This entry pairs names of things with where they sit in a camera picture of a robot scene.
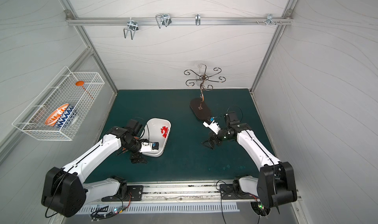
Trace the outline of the white plastic storage box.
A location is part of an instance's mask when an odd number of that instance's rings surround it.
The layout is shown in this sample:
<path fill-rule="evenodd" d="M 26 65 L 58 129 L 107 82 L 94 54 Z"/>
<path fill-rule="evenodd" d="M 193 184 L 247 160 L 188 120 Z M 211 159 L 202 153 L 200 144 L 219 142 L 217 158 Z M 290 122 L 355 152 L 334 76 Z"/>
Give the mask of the white plastic storage box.
<path fill-rule="evenodd" d="M 171 131 L 171 123 L 168 120 L 165 119 L 159 119 L 159 118 L 152 118 L 150 119 L 146 126 L 145 126 L 145 134 L 141 137 L 142 140 L 148 140 L 146 142 L 158 142 L 159 143 L 159 151 L 155 154 L 153 153 L 142 153 L 143 155 L 150 156 L 150 157 L 160 157 L 165 149 L 168 137 L 163 138 L 161 134 L 161 128 L 163 126 L 169 127 L 169 133 Z"/>

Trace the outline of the red sleeve pile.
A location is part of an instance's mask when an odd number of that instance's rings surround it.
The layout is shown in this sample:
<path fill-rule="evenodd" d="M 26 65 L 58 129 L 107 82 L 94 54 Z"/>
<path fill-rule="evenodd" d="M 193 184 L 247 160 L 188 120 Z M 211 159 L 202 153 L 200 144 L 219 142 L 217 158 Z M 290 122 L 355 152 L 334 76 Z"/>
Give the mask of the red sleeve pile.
<path fill-rule="evenodd" d="M 167 138 L 168 133 L 169 133 L 169 127 L 163 126 L 160 130 L 161 130 L 162 137 Z"/>

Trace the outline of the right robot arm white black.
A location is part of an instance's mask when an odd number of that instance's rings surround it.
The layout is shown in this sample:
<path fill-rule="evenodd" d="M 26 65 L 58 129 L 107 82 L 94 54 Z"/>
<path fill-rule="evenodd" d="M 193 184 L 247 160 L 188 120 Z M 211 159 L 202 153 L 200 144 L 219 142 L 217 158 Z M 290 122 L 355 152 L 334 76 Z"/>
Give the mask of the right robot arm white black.
<path fill-rule="evenodd" d="M 298 199 L 294 169 L 289 162 L 282 162 L 257 138 L 252 127 L 242 123 L 235 112 L 224 115 L 225 128 L 214 117 L 207 118 L 203 125 L 212 133 L 203 145 L 214 149 L 224 141 L 235 140 L 249 155 L 259 170 L 257 178 L 243 176 L 236 180 L 236 188 L 255 195 L 266 208 L 296 202 Z"/>

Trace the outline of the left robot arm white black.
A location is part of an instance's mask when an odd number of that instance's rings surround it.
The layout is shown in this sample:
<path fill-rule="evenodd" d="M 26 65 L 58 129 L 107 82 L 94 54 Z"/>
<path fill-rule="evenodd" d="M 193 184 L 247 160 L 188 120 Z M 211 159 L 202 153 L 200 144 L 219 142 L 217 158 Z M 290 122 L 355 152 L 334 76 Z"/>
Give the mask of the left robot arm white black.
<path fill-rule="evenodd" d="M 88 176 L 112 153 L 124 148 L 139 154 L 137 135 L 142 124 L 130 120 L 125 127 L 114 126 L 103 138 L 74 161 L 62 168 L 54 167 L 45 176 L 41 204 L 65 217 L 75 215 L 85 204 L 109 196 L 124 199 L 127 181 L 112 176 L 103 181 L 86 183 Z"/>

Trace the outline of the metal scroll hook stand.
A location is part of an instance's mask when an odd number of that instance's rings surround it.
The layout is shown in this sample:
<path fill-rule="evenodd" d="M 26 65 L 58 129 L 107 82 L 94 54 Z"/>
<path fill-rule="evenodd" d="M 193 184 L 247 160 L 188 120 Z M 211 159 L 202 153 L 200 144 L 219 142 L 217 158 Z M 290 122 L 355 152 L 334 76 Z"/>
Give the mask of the metal scroll hook stand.
<path fill-rule="evenodd" d="M 204 92 L 211 91 L 214 88 L 211 84 L 206 85 L 205 83 L 224 83 L 226 78 L 224 76 L 219 76 L 219 74 L 222 72 L 222 69 L 219 67 L 214 67 L 214 73 L 210 75 L 207 73 L 207 65 L 199 64 L 198 68 L 204 68 L 204 71 L 202 73 L 196 73 L 192 69 L 187 69 L 184 71 L 184 75 L 186 76 L 190 76 L 192 74 L 196 76 L 195 79 L 188 79 L 185 84 L 188 87 L 194 87 L 197 83 L 199 83 L 198 86 L 200 89 L 200 96 L 190 101 L 190 109 L 199 120 L 205 121 L 211 117 L 211 110 L 205 102 Z"/>

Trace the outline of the orange blue patterned bowl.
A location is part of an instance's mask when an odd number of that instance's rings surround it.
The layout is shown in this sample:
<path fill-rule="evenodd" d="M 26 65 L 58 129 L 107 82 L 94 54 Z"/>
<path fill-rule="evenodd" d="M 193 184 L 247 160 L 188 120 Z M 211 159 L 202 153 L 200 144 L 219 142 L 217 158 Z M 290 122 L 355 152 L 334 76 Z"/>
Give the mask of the orange blue patterned bowl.
<path fill-rule="evenodd" d="M 76 108 L 67 103 L 57 108 L 50 116 L 45 120 L 45 125 L 64 128 L 76 122 L 77 117 Z"/>

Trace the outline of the orange spoon in basket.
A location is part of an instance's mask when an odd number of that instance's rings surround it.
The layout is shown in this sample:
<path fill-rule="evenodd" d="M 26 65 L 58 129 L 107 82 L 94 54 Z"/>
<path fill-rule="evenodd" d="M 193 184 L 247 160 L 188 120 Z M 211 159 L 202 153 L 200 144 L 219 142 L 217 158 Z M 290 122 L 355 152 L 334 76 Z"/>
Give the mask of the orange spoon in basket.
<path fill-rule="evenodd" d="M 87 89 L 84 87 L 84 84 L 85 84 L 85 82 L 84 81 L 77 81 L 76 83 L 75 83 L 75 85 L 76 86 L 79 86 L 79 87 L 81 87 L 83 90 L 84 90 L 84 92 L 92 99 L 92 100 L 94 100 L 94 98 L 93 98 L 93 96 L 87 91 Z"/>

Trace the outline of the small flat metal hook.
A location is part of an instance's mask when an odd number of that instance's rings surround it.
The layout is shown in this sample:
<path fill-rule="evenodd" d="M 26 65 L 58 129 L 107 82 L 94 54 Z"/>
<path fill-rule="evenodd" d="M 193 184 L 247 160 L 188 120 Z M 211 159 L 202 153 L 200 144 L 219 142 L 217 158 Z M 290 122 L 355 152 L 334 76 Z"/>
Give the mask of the small flat metal hook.
<path fill-rule="evenodd" d="M 195 15 L 195 25 L 200 26 L 200 24 L 201 24 L 201 16 L 200 16 L 200 14 L 196 14 Z"/>

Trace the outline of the looped metal hook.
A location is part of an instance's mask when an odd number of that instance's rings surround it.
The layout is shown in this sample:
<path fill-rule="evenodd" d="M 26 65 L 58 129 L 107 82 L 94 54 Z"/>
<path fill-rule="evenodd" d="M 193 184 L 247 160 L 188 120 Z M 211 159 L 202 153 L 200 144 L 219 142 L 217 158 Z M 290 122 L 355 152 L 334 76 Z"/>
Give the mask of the looped metal hook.
<path fill-rule="evenodd" d="M 172 20 L 169 14 L 157 14 L 155 16 L 155 20 L 157 22 L 159 29 L 161 29 L 162 26 L 168 27 L 172 23 Z"/>

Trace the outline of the double prong metal hook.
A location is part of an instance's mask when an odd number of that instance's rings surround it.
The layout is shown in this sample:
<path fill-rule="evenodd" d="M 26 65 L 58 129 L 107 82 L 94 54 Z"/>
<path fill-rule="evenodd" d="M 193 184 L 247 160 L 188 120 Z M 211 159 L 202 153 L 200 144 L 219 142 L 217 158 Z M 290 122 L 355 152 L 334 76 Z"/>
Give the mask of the double prong metal hook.
<path fill-rule="evenodd" d="M 137 30 L 139 30 L 138 23 L 130 18 L 130 20 L 127 22 L 127 27 L 123 29 L 124 38 L 126 39 L 129 35 L 131 40 L 133 40 Z"/>

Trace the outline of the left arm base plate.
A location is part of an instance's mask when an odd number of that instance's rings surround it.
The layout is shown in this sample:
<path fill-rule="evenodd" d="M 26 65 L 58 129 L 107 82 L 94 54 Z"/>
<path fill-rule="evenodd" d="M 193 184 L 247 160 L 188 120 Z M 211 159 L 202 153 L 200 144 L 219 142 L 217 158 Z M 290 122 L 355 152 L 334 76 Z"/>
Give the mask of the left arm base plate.
<path fill-rule="evenodd" d="M 114 196 L 107 196 L 101 199 L 102 202 L 117 202 L 117 201 L 141 201 L 143 195 L 142 185 L 127 185 Z"/>

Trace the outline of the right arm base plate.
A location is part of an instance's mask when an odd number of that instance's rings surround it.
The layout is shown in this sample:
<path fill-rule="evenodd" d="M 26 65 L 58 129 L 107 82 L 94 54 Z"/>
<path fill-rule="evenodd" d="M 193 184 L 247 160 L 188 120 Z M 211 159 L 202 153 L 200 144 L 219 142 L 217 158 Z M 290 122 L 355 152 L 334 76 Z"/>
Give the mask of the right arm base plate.
<path fill-rule="evenodd" d="M 218 187 L 222 200 L 254 200 L 259 201 L 258 196 L 236 190 L 231 184 L 220 184 Z"/>

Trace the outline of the aluminium front rail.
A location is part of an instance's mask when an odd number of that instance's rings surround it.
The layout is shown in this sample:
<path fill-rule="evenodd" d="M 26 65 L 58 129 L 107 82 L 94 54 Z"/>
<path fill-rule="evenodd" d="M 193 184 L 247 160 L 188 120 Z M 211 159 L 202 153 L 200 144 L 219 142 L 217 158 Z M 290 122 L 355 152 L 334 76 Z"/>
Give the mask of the aluminium front rail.
<path fill-rule="evenodd" d="M 163 202 L 163 201 L 209 201 L 220 199 L 221 195 L 218 191 L 219 185 L 222 183 L 145 183 L 142 185 L 143 202 Z M 115 179 L 106 179 L 100 182 L 89 184 L 63 184 L 55 193 L 54 200 L 59 201 L 65 207 L 83 205 L 101 200 L 107 196 L 116 195 L 121 188 L 126 187 L 126 181 L 118 181 Z M 262 195 L 256 192 L 247 192 L 258 196 L 259 201 Z"/>

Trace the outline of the aluminium rail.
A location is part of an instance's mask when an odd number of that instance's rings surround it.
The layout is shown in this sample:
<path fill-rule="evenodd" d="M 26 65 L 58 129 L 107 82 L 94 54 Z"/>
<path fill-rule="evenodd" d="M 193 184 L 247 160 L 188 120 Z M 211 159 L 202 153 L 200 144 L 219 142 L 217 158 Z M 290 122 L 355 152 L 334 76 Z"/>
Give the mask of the aluminium rail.
<path fill-rule="evenodd" d="M 220 199 L 221 195 L 218 191 L 219 185 L 222 183 L 145 183 L 142 185 L 143 202 L 163 202 L 163 201 L 209 201 Z M 121 188 L 126 187 L 126 181 L 118 181 L 115 179 L 106 179 L 100 182 L 89 184 L 63 184 L 55 193 L 54 200 L 59 201 L 65 207 L 83 205 L 101 200 L 107 196 L 116 195 Z M 262 195 L 256 192 L 247 192 L 258 196 L 259 201 Z"/>
<path fill-rule="evenodd" d="M 264 20 L 266 17 L 203 17 L 201 16 L 200 26 L 252 26 L 258 25 L 256 21 Z M 292 18 L 280 18 L 281 25 L 291 25 Z M 140 27 L 157 26 L 155 17 L 132 18 Z M 130 18 L 76 18 L 66 22 L 70 26 L 126 26 Z M 195 17 L 171 17 L 171 26 L 196 26 Z"/>

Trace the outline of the aluminium top rail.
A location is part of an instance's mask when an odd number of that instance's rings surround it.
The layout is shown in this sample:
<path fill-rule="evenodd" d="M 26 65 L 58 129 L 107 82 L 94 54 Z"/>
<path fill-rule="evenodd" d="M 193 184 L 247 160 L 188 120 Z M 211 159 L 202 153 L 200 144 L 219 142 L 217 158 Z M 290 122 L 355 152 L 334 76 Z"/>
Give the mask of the aluminium top rail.
<path fill-rule="evenodd" d="M 264 20 L 266 17 L 203 17 L 201 16 L 200 26 L 252 26 L 258 25 L 256 21 Z M 280 18 L 281 25 L 291 25 L 292 18 Z M 155 17 L 132 18 L 140 27 L 157 26 Z M 130 18 L 76 18 L 66 22 L 70 26 L 126 26 Z M 196 26 L 195 17 L 171 17 L 171 26 Z"/>

